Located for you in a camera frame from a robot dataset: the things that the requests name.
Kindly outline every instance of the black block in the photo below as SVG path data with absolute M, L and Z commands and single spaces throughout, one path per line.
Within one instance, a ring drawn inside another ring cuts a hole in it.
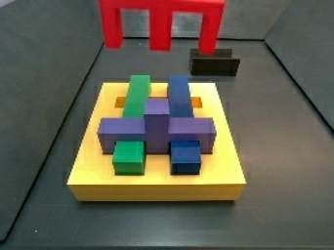
M 191 49 L 191 75 L 237 76 L 239 64 L 233 49 L 217 49 L 214 55 L 202 55 L 198 49 Z

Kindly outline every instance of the gray wall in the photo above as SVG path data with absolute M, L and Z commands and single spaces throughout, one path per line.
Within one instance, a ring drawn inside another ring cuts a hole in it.
M 18 0 L 0 9 L 0 240 L 100 46 L 83 0 Z
M 334 128 L 333 14 L 333 0 L 294 0 L 266 37 L 269 47 L 332 128 Z
M 226 11 L 219 37 L 263 40 L 273 25 L 293 0 L 226 0 Z M 96 2 L 91 3 L 96 18 Z M 124 11 L 124 35 L 149 37 L 149 17 L 146 12 Z M 177 14 L 174 17 L 174 37 L 198 37 L 201 17 Z

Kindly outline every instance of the red leg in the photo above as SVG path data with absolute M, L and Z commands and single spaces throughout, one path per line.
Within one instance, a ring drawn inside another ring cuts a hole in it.
M 114 1 L 99 0 L 104 43 L 107 48 L 120 48 L 123 43 L 123 27 L 120 9 Z

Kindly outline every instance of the blue block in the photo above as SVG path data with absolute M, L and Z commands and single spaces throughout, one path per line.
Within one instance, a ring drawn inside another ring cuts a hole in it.
M 169 99 L 171 117 L 194 117 L 189 76 L 169 76 Z
M 171 175 L 199 175 L 199 141 L 171 142 Z

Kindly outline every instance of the purple block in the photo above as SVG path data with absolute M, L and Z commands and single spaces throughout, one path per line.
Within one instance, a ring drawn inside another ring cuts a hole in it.
M 114 153 L 116 141 L 145 141 L 143 118 L 102 118 L 98 137 L 103 153 Z
M 199 141 L 201 153 L 213 153 L 217 136 L 213 118 L 173 117 L 170 141 Z
M 150 99 L 145 105 L 146 153 L 166 154 L 170 145 L 169 99 Z
M 147 99 L 143 114 L 170 114 L 169 99 Z

